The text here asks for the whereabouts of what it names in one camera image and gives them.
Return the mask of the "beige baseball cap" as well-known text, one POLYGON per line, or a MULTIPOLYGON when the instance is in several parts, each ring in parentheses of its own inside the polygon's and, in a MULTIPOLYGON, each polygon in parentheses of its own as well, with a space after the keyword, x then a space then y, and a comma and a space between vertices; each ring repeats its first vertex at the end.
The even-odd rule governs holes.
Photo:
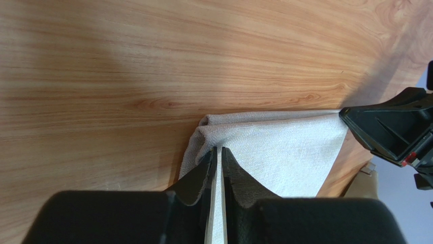
POLYGON ((352 179, 343 193, 345 198, 379 199, 379 175, 376 165, 369 162, 352 179))

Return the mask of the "beige cloth napkin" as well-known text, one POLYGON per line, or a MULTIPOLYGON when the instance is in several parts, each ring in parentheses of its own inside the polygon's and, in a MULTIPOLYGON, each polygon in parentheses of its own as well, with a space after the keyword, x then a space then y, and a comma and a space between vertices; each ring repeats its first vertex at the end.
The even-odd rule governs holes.
POLYGON ((184 153, 185 176, 212 148, 281 197, 315 197, 347 134, 336 110, 242 112, 204 116, 184 153))

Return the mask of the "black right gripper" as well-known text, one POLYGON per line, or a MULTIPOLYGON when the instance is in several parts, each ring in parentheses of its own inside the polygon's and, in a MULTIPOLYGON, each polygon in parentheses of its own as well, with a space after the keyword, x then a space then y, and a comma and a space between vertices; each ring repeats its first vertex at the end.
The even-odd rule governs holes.
POLYGON ((408 87, 381 104, 345 107, 339 117, 373 155, 413 167, 417 189, 432 189, 432 62, 426 88, 408 87))

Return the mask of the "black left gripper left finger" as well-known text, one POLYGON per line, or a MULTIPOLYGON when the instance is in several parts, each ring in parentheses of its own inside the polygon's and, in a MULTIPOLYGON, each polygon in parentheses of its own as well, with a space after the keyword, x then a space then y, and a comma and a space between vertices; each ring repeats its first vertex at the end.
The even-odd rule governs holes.
POLYGON ((166 190, 169 196, 166 243, 204 243, 217 160, 214 147, 195 168, 166 190))

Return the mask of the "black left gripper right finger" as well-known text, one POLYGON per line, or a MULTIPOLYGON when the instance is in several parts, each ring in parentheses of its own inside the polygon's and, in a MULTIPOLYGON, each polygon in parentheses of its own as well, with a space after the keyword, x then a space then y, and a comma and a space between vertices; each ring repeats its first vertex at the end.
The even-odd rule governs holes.
POLYGON ((232 151, 222 148, 227 243, 266 243, 259 201, 280 199, 244 170, 232 151))

